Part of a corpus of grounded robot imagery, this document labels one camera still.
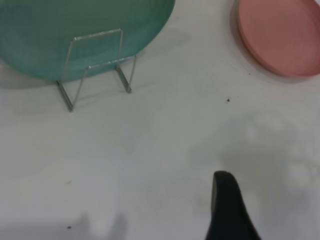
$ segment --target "plate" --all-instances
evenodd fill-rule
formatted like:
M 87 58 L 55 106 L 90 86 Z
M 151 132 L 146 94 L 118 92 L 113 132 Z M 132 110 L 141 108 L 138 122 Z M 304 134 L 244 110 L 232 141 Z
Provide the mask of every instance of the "plate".
M 298 78 L 320 73 L 320 7 L 314 0 L 240 0 L 238 29 L 270 71 Z
M 121 28 L 121 57 L 132 56 L 161 31 L 174 5 L 175 0 L 0 0 L 0 57 L 23 74 L 58 81 L 73 38 Z M 66 80 L 118 59 L 119 42 L 119 33 L 77 41 Z

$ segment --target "wire plate stand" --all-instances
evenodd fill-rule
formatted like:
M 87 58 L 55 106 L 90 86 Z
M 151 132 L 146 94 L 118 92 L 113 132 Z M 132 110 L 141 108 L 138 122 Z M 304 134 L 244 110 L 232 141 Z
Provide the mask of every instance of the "wire plate stand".
M 92 39 L 92 38 L 97 38 L 97 37 L 101 37 L 101 36 L 104 36 L 104 35 L 110 35 L 110 34 L 115 34 L 115 33 L 120 33 L 120 42 L 119 42 L 119 52 L 118 52 L 118 58 L 115 59 L 115 60 L 112 60 L 112 61 L 108 61 L 108 62 L 104 62 L 102 64 L 97 64 L 97 65 L 91 65 L 91 66 L 88 66 L 84 69 L 84 72 L 83 72 L 83 75 L 82 75 L 82 78 L 81 78 L 81 81 L 80 81 L 80 84 L 79 84 L 79 87 L 76 91 L 76 94 L 75 94 L 75 97 L 74 97 L 74 100 L 73 102 L 70 100 L 65 88 L 64 88 L 64 81 L 66 79 L 66 74 L 68 72 L 68 65 L 69 65 L 69 60 L 70 60 L 70 56 L 71 56 L 71 52 L 72 52 L 72 48 L 73 48 L 73 45 L 74 45 L 74 42 L 77 42 L 77 41 L 81 41 L 81 40 L 86 40 L 86 39 Z M 115 71 L 117 72 L 117 74 L 119 75 L 119 78 L 124 86 L 124 89 L 125 91 L 130 94 L 132 92 L 132 89 L 131 89 L 131 83 L 132 83 L 132 80 L 133 80 L 133 77 L 134 77 L 134 74 L 135 74 L 135 68 L 136 68 L 136 61 L 137 61 L 137 56 L 136 55 L 132 55 L 132 56 L 127 56 L 127 57 L 123 57 L 121 58 L 121 51 L 122 51 L 122 43 L 123 43 L 123 37 L 124 37 L 124 32 L 121 28 L 118 28 L 118 29 L 114 29 L 114 30 L 109 30 L 109 31 L 103 31 L 103 32 L 98 32 L 98 33 L 95 33 L 95 34 L 90 34 L 90 35 L 86 35 L 86 36 L 78 36 L 78 37 L 74 37 L 71 42 L 70 42 L 70 45 L 69 45 L 69 49 L 68 49 L 68 53 L 67 53 L 67 56 L 66 56 L 66 59 L 65 59 L 65 64 L 64 64 L 64 69 L 63 69 L 63 72 L 62 72 L 62 77 L 61 77 L 61 80 L 59 81 L 56 81 L 56 84 L 58 86 L 58 89 L 61 93 L 61 96 L 68 108 L 68 110 L 70 112 L 73 112 L 73 110 L 75 109 L 75 106 L 78 102 L 78 99 L 79 99 L 79 95 L 80 95 L 80 92 L 81 92 L 81 88 L 84 84 L 84 81 L 88 75 L 88 72 L 90 70 L 93 70 L 93 69 L 97 69 L 97 68 L 101 68 L 101 67 L 106 67 L 108 65 L 114 65 L 116 64 L 115 66 Z M 130 78 L 129 78 L 129 81 L 127 80 L 124 72 L 122 71 L 122 69 L 120 68 L 120 63 L 124 62 L 124 61 L 127 61 L 127 60 L 130 60 L 130 59 L 133 59 L 133 66 L 132 66 L 132 70 L 131 70 L 131 75 L 130 75 Z

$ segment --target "white surface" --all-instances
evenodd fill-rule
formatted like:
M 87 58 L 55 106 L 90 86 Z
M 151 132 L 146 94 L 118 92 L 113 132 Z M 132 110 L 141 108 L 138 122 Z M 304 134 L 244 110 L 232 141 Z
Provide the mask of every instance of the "white surface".
M 0 239 L 201 240 L 217 170 L 236 176 L 264 240 L 320 239 L 320 76 L 257 66 L 232 8 L 177 0 L 133 94 L 102 74 L 74 113 L 56 86 L 2 66 Z

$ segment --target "teal plate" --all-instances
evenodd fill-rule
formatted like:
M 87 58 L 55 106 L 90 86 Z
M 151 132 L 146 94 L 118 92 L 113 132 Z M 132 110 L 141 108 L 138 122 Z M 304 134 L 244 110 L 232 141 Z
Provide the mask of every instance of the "teal plate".
M 121 57 L 137 54 L 161 31 L 175 0 L 0 0 L 0 57 L 31 77 L 58 81 L 75 37 L 123 30 Z M 76 41 L 66 81 L 118 59 L 120 33 Z M 108 66 L 95 75 L 114 69 Z

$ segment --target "black object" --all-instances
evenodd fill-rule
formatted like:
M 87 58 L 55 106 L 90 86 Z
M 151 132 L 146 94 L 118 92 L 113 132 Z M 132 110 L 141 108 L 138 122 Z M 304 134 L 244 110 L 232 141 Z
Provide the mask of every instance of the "black object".
M 237 180 L 226 171 L 213 175 L 211 224 L 206 240 L 261 240 L 247 213 Z

